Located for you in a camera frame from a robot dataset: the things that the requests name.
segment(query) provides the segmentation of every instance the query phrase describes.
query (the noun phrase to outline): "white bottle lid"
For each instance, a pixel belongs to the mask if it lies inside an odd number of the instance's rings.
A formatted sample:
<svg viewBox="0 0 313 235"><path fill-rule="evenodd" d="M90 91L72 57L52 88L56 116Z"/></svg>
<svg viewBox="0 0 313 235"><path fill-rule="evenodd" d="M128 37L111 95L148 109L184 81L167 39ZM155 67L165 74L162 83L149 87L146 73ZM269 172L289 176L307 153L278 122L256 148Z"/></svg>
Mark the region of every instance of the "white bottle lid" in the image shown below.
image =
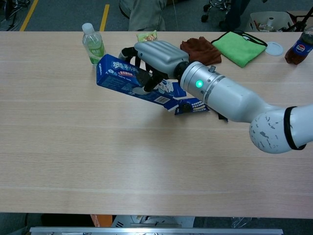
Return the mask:
<svg viewBox="0 0 313 235"><path fill-rule="evenodd" d="M282 45L278 44L277 42L267 42L268 47L266 48L265 52L269 55L282 55L284 49Z"/></svg>
<svg viewBox="0 0 313 235"><path fill-rule="evenodd" d="M85 34L92 34L94 32L94 28L90 23L84 23L82 29Z"/></svg>

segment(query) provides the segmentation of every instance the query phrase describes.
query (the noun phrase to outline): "green indicator light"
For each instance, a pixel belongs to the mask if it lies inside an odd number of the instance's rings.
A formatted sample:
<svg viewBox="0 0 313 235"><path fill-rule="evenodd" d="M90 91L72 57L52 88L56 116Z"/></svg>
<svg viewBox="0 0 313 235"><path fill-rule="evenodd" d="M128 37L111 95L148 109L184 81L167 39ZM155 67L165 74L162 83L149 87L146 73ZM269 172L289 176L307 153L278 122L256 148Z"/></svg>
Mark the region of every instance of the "green indicator light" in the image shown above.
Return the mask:
<svg viewBox="0 0 313 235"><path fill-rule="evenodd" d="M196 81L196 87L201 88L203 86L203 82L201 80Z"/></svg>

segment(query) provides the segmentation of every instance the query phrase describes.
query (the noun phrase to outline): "yellow floor line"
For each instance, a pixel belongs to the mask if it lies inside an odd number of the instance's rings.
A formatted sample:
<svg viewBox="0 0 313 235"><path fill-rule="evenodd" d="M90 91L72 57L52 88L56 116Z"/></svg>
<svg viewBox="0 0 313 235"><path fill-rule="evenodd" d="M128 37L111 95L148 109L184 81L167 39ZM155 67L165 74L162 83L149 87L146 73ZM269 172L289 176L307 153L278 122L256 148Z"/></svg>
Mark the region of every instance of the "yellow floor line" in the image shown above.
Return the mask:
<svg viewBox="0 0 313 235"><path fill-rule="evenodd" d="M102 21L101 21L101 25L100 25L100 31L104 31L104 29L106 27L109 7L110 7L109 4L106 4L106 6L104 7L103 17L102 17Z"/></svg>
<svg viewBox="0 0 313 235"><path fill-rule="evenodd" d="M22 26L20 28L20 31L25 31L26 26L27 26L27 24L29 22L29 19L30 19L31 15L33 14L33 12L35 10L35 7L36 7L37 3L38 3L38 0L34 0L33 4L31 5L31 7L29 9L29 12L27 13L27 16L26 16L26 18L25 18L25 20L24 20L24 22L23 22L23 24L22 24Z"/></svg>

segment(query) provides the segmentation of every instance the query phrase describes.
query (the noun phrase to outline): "cardboard box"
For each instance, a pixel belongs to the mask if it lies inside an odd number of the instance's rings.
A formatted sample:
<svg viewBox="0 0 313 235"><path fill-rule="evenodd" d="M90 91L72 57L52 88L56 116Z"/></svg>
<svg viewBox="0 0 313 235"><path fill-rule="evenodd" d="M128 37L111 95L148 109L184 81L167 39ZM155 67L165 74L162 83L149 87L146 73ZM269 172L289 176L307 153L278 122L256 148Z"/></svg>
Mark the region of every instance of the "cardboard box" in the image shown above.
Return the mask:
<svg viewBox="0 0 313 235"><path fill-rule="evenodd" d="M143 87L151 79L151 74L109 54L96 68L97 85L162 105L168 111L179 106L179 98L187 97L178 82L170 80L162 80L153 91L143 94Z"/></svg>

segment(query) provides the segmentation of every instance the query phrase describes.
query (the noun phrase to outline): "gray pants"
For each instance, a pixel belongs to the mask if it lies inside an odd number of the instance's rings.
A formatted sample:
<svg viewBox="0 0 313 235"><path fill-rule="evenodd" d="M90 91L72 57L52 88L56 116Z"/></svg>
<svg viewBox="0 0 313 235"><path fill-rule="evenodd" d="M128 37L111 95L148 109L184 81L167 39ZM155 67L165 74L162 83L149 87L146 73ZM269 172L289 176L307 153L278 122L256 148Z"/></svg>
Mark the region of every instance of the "gray pants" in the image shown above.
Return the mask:
<svg viewBox="0 0 313 235"><path fill-rule="evenodd" d="M120 0L121 10L129 16L128 31L165 31L162 10L167 0Z"/></svg>
<svg viewBox="0 0 313 235"><path fill-rule="evenodd" d="M230 11L226 15L225 21L231 30L238 28L241 24L240 16L244 13L250 0L232 0Z"/></svg>

